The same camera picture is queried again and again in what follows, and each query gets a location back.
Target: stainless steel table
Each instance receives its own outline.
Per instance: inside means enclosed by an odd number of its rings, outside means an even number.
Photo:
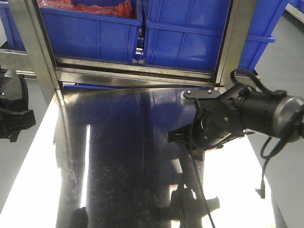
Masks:
[[[195,114],[194,106],[181,105],[182,90],[57,92],[0,214],[0,227],[179,227],[179,212],[170,205],[182,179],[179,158],[188,152],[167,143],[166,134]],[[261,167],[247,138],[206,153],[205,164],[198,165],[207,199],[218,196],[221,203],[212,212],[217,228],[274,227],[270,193],[266,200],[255,193]],[[191,206],[196,198],[183,200]],[[194,216],[197,207],[187,213]],[[201,220],[210,227],[208,216]]]

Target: black wire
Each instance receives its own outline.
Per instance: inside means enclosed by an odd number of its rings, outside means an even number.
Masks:
[[[267,158],[268,158],[268,156],[265,156],[265,155],[264,155],[264,151],[265,151],[267,145],[269,144],[269,142],[270,142],[271,140],[272,140],[272,137],[269,137],[269,138],[266,140],[266,142],[264,143],[264,145],[263,145],[263,147],[262,147],[262,149],[261,149],[260,155],[261,155],[261,158],[263,158],[263,159],[267,159]]]
[[[204,194],[204,190],[203,190],[203,187],[202,187],[202,184],[201,184],[201,181],[200,181],[200,176],[199,176],[198,168],[197,168],[196,162],[194,160],[194,156],[193,156],[192,133],[193,133],[193,126],[194,126],[194,123],[196,121],[197,116],[198,116],[198,113],[196,113],[195,117],[193,118],[193,121],[192,121],[191,127],[190,127],[190,132],[189,132],[190,157],[191,157],[191,160],[192,160],[192,163],[193,163],[194,172],[195,172],[198,184],[199,184],[199,190],[200,190],[200,193],[201,193],[201,195],[203,197],[203,201],[204,201],[204,204],[205,204],[205,209],[206,209],[207,214],[209,216],[210,223],[211,223],[211,225],[212,225],[213,228],[216,228],[215,225],[214,225],[211,213],[210,213],[210,209],[209,209],[208,204],[207,204],[207,200],[206,200],[206,197],[205,197],[205,194]]]
[[[264,151],[267,147],[267,145],[269,144],[269,142],[272,140],[271,137],[269,137],[266,142],[264,143],[260,155],[263,159],[265,159],[265,162],[263,164],[263,168],[262,168],[262,178],[261,178],[261,192],[265,192],[265,183],[264,183],[264,176],[265,176],[265,172],[266,172],[266,167],[270,161],[271,158],[273,158],[274,156],[276,156],[278,153],[280,153],[280,151],[285,147],[285,145],[289,142],[290,138],[292,137],[292,127],[294,126],[295,122],[299,120],[299,118],[301,116],[304,115],[304,105],[301,106],[300,111],[295,113],[292,118],[290,119],[289,123],[286,124],[286,126],[284,127],[284,129],[282,130],[282,132],[284,132],[285,134],[283,135],[283,137],[281,138],[281,140],[275,145],[275,147],[272,149],[272,151],[268,154],[268,155],[264,155]]]
[[[271,90],[267,89],[262,83],[261,81],[257,78],[257,76],[250,70],[247,70],[247,69],[243,69],[243,68],[238,68],[238,69],[235,69],[234,71],[232,71],[230,73],[230,78],[231,78],[231,81],[236,84],[238,83],[239,81],[237,80],[236,78],[236,75],[237,75],[237,72],[239,73],[242,73],[246,76],[248,76],[255,84],[256,86],[264,93],[268,94],[269,96],[271,97],[278,97],[278,94],[272,92]]]

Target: blue storage bin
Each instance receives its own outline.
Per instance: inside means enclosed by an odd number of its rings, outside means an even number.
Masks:
[[[300,4],[300,11],[302,13],[304,13],[304,0],[301,1],[301,4]]]
[[[298,8],[301,6],[301,0],[289,0],[289,4]]]
[[[160,4],[160,9],[164,9],[162,4],[169,2],[169,0],[162,0],[161,2],[159,0],[150,0],[149,2],[144,0],[144,14],[146,15],[144,57],[146,63],[214,71],[224,25],[222,24],[222,26],[215,29],[213,26],[205,27],[206,24],[200,28],[199,26],[191,27],[189,24],[181,26],[171,23],[159,23],[160,20],[158,23],[153,22],[150,18],[152,18],[153,7],[156,8],[156,5],[154,6],[156,1]],[[288,0],[259,0],[257,2],[239,67],[254,70],[268,43],[275,42],[275,38],[271,36],[271,33],[284,12],[287,3]],[[178,18],[180,12],[176,7],[173,9],[175,10],[175,17]],[[165,14],[163,15],[163,17],[159,16],[158,19],[164,19]]]
[[[148,19],[158,23],[223,30],[229,5],[230,0],[149,0]]]
[[[271,36],[288,2],[258,0],[249,33]],[[148,4],[146,13],[151,22],[222,31],[230,0],[149,0]]]
[[[146,19],[144,57],[147,64],[214,71],[223,33],[151,22]],[[248,35],[240,67],[254,70],[274,37]]]
[[[113,6],[123,1],[74,0],[74,3]],[[141,0],[131,0],[131,4],[137,19],[41,7],[54,54],[132,62],[139,28],[143,22],[143,4]],[[5,1],[0,1],[0,16],[10,47],[25,50]]]

